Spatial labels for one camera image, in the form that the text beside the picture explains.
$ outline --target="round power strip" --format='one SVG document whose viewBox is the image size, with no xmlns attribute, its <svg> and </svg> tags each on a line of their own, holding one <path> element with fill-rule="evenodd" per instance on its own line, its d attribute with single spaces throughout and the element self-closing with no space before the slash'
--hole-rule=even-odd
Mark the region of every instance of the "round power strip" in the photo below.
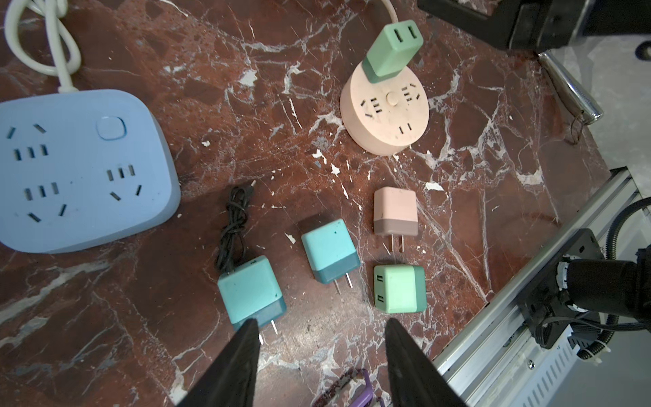
<svg viewBox="0 0 651 407">
<path fill-rule="evenodd" d="M 425 89 L 408 67 L 395 77 L 371 83 L 360 63 L 339 103 L 350 137 L 378 156 L 396 154 L 416 142 L 430 119 Z"/>
</svg>

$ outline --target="brown marble surface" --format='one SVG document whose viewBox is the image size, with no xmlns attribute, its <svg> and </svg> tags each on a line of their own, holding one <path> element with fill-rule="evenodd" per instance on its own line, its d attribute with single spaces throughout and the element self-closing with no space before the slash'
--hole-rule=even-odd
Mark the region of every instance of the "brown marble surface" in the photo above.
<svg viewBox="0 0 651 407">
<path fill-rule="evenodd" d="M 341 88 L 389 22 L 378 1 L 173 1 L 70 1 L 64 23 L 83 56 L 74 83 L 142 99 L 169 142 L 182 202 L 159 227 L 78 253 L 0 245 L 2 406 L 180 400 L 233 335 L 213 261 L 227 193 L 251 179 L 249 256 L 271 260 L 288 307 L 278 335 L 262 330 L 256 405 L 323 405 L 352 367 L 388 398 L 373 266 L 425 267 L 428 308 L 399 319 L 434 357 L 609 176 L 587 132 L 567 142 L 535 60 L 426 19 L 415 1 L 394 3 L 425 39 L 410 66 L 430 124 L 389 158 L 364 153 L 339 112 Z M 50 60 L 42 21 L 23 18 L 25 48 Z M 56 87 L 0 41 L 0 99 Z M 417 192 L 421 231 L 405 253 L 372 233 L 382 186 Z M 316 218 L 338 217 L 363 262 L 342 296 L 314 279 L 300 240 Z"/>
</svg>

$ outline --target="white power cord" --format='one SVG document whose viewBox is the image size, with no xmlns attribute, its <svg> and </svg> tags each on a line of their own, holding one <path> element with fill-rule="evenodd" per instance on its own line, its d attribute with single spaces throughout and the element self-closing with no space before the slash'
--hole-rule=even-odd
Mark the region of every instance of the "white power cord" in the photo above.
<svg viewBox="0 0 651 407">
<path fill-rule="evenodd" d="M 45 28 L 54 66 L 36 62 L 20 45 L 18 25 L 25 7 L 29 7 L 33 12 L 45 17 Z M 59 18 L 65 16 L 67 12 L 68 0 L 12 0 L 5 14 L 5 38 L 11 52 L 29 68 L 41 74 L 58 76 L 61 84 L 59 93 L 77 91 L 77 88 L 72 85 L 70 74 L 77 72 L 81 66 L 79 47 L 77 47 L 75 40 L 66 27 L 59 21 Z M 69 61 L 66 61 L 61 38 L 59 37 L 63 38 L 66 43 L 70 54 Z"/>
<path fill-rule="evenodd" d="M 398 22 L 398 14 L 396 14 L 396 9 L 393 8 L 393 5 L 391 4 L 391 0 L 381 0 L 382 4 L 384 4 L 384 7 L 387 8 L 387 11 L 389 12 L 389 15 L 391 17 L 391 22 L 392 23 L 397 23 Z"/>
</svg>

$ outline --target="cable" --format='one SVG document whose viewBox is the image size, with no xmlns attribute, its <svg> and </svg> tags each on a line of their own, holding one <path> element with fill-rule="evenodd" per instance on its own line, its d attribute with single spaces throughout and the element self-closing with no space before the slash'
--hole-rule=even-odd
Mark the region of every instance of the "cable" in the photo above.
<svg viewBox="0 0 651 407">
<path fill-rule="evenodd" d="M 382 1 L 382 4 L 384 4 L 384 7 L 386 7 L 387 11 L 389 12 L 389 16 L 391 17 L 391 22 L 392 23 L 397 23 L 398 22 L 398 14 L 396 14 L 396 9 L 391 4 L 391 0 L 381 0 L 381 1 Z"/>
<path fill-rule="evenodd" d="M 560 322 L 560 321 L 568 321 L 574 324 L 588 325 L 595 328 L 599 328 L 601 330 L 612 331 L 612 332 L 643 331 L 646 329 L 644 324 L 639 322 L 632 322 L 630 324 L 609 325 L 609 324 L 598 324 L 597 322 L 593 322 L 591 320 L 572 318 L 570 316 L 550 316 L 549 318 L 543 319 L 543 321 L 540 324 L 545 326 L 546 324 L 551 324 L 553 322 Z"/>
<path fill-rule="evenodd" d="M 622 230 L 622 226 L 628 218 L 630 218 L 638 210 L 646 208 L 651 205 L 651 198 L 640 199 L 637 202 L 630 204 L 625 207 L 623 211 L 617 215 L 610 228 L 608 229 L 608 236 L 606 238 L 606 259 L 615 260 L 617 256 L 617 238 L 619 232 Z M 606 318 L 606 326 L 616 326 L 619 323 L 618 315 L 608 315 Z M 597 336 L 596 341 L 589 344 L 586 349 L 580 350 L 577 356 L 581 359 L 590 359 L 595 355 L 599 354 L 602 350 L 606 348 L 606 345 L 611 341 L 615 331 L 603 329 L 602 332 Z"/>
<path fill-rule="evenodd" d="M 235 238 L 239 239 L 240 246 L 242 247 L 242 252 L 237 262 L 241 262 L 246 254 L 246 245 L 244 244 L 242 232 L 244 231 L 246 221 L 249 219 L 246 209 L 249 206 L 251 196 L 253 196 L 254 185 L 255 181 L 244 188 L 236 186 L 230 191 L 229 201 L 226 204 L 226 210 L 229 214 L 229 224 L 221 231 L 219 253 L 215 260 L 215 267 L 221 273 L 227 274 L 235 269 L 236 262 L 233 261 Z"/>
<path fill-rule="evenodd" d="M 36 62 L 20 45 L 18 25 L 25 7 L 45 17 L 46 34 L 54 66 Z M 67 12 L 68 0 L 12 0 L 5 14 L 5 39 L 11 52 L 29 68 L 44 75 L 58 76 L 61 84 L 59 86 L 60 93 L 77 91 L 77 88 L 72 85 L 70 75 L 77 72 L 81 66 L 79 47 L 63 23 L 59 21 L 59 18 L 65 16 Z M 70 54 L 70 60 L 67 62 L 61 39 L 66 43 Z"/>
</svg>

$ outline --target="power socket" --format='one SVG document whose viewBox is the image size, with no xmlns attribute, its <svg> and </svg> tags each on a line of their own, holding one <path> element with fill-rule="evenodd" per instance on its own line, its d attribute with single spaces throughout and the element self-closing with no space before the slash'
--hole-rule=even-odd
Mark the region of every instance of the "power socket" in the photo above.
<svg viewBox="0 0 651 407">
<path fill-rule="evenodd" d="M 425 89 L 408 67 L 371 83 L 358 64 L 341 92 L 340 107 L 350 137 L 378 156 L 396 154 L 418 141 L 430 120 Z"/>
<path fill-rule="evenodd" d="M 180 202 L 169 147 L 135 96 L 104 89 L 0 104 L 0 242 L 64 253 L 141 232 Z"/>
</svg>

